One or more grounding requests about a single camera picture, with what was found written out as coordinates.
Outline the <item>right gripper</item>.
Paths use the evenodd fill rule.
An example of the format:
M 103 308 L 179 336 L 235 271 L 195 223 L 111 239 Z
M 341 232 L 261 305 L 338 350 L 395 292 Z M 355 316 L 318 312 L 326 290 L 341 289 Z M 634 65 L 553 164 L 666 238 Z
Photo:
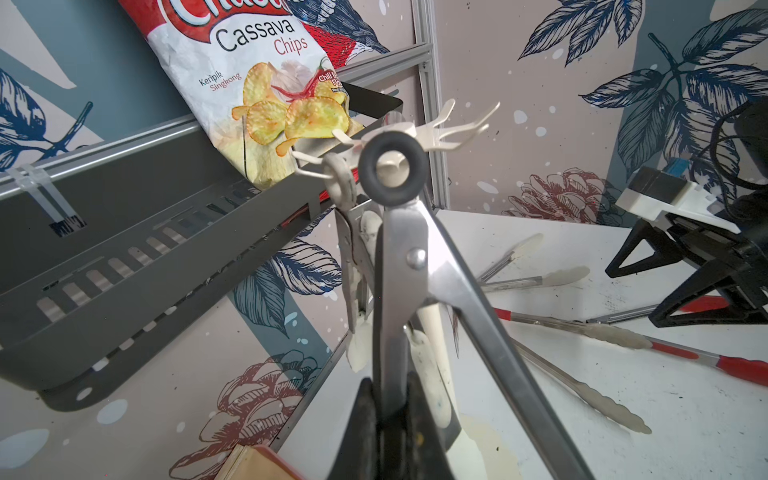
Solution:
M 736 233 L 673 213 L 666 215 L 669 235 L 638 220 L 605 273 L 619 278 L 672 265 L 679 250 L 695 271 L 649 314 L 655 326 L 765 325 L 767 205 L 737 203 L 734 210 L 715 218 L 733 222 Z

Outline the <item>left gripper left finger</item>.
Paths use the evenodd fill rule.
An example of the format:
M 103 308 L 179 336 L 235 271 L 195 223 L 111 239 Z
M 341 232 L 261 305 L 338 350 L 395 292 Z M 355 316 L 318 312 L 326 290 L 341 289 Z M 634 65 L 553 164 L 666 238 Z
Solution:
M 381 478 L 379 460 L 378 410 L 373 381 L 364 378 L 358 387 L 352 410 L 328 480 L 376 480 Z

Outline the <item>black steel tongs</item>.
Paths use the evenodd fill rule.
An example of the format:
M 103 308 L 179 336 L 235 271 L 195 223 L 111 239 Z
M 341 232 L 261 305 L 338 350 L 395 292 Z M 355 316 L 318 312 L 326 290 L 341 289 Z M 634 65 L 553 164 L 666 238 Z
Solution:
M 360 156 L 359 180 L 383 207 L 375 260 L 373 398 L 384 478 L 407 471 L 405 430 L 409 346 L 406 325 L 419 309 L 452 306 L 486 368 L 555 479 L 592 473 L 524 364 L 479 285 L 433 213 L 418 198 L 428 156 L 406 133 L 375 136 Z

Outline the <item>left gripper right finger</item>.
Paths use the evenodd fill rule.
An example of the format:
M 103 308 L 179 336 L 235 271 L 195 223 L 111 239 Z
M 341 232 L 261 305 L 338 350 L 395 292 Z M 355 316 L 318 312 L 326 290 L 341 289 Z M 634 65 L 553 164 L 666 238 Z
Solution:
M 405 443 L 405 479 L 454 478 L 424 389 L 415 372 L 409 372 L 407 376 Z

